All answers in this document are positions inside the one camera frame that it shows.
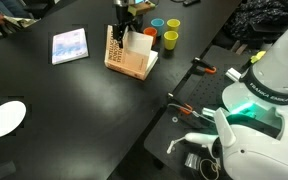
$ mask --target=red cup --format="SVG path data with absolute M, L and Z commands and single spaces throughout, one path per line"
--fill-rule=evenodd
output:
M 144 29 L 143 33 L 149 36 L 153 36 L 153 43 L 152 43 L 153 46 L 156 42 L 157 30 L 153 27 L 148 27 Z

